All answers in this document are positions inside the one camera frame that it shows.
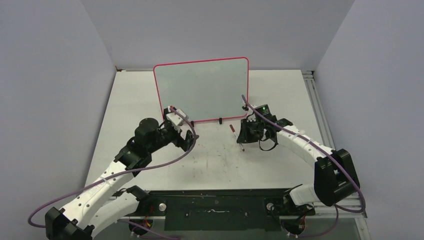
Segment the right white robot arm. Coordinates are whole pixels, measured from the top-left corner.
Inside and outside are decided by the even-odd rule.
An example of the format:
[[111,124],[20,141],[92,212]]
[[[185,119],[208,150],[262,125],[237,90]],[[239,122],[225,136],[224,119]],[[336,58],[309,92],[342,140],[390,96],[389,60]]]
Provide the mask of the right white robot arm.
[[296,214],[307,205],[322,203],[336,207],[338,202],[360,193],[360,183],[350,153],[345,149],[327,147],[298,129],[291,121],[271,114],[268,105],[243,106],[247,112],[240,120],[238,144],[261,144],[272,141],[291,150],[313,170],[313,182],[302,183],[288,190],[282,207],[289,214]]

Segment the pink framed whiteboard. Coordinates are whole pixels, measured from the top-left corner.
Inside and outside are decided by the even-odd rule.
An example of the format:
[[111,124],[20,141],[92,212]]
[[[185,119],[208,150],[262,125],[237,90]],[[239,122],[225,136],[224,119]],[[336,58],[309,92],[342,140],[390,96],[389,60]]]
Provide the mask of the pink framed whiteboard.
[[181,109],[195,123],[246,116],[249,60],[228,57],[157,64],[153,68],[162,109]]

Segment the white whiteboard marker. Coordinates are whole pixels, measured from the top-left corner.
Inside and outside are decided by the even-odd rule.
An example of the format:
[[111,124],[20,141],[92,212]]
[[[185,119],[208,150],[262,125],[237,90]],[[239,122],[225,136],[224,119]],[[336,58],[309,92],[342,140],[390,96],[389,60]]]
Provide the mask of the white whiteboard marker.
[[245,148],[243,147],[243,144],[242,144],[242,143],[238,142],[238,135],[237,135],[237,133],[236,133],[236,131],[235,131],[234,126],[233,126],[232,124],[230,124],[230,125],[229,125],[229,127],[230,127],[230,129],[231,129],[231,131],[232,131],[233,135],[235,136],[236,143],[240,146],[241,151],[242,151],[242,152],[244,152],[244,151],[245,151]]

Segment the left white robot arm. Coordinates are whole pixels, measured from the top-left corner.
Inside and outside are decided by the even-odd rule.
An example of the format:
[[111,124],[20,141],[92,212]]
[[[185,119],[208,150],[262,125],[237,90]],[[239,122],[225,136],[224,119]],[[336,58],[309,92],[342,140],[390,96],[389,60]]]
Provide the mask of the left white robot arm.
[[144,118],[134,136],[115,156],[95,182],[74,192],[75,198],[60,208],[52,207],[45,214],[45,234],[49,240],[92,240],[120,218],[149,210],[147,193],[134,185],[113,201],[110,197],[139,172],[149,170],[152,154],[173,144],[186,156],[195,145],[198,135],[194,128],[181,136],[181,126],[190,121],[183,113],[168,113],[162,122]]

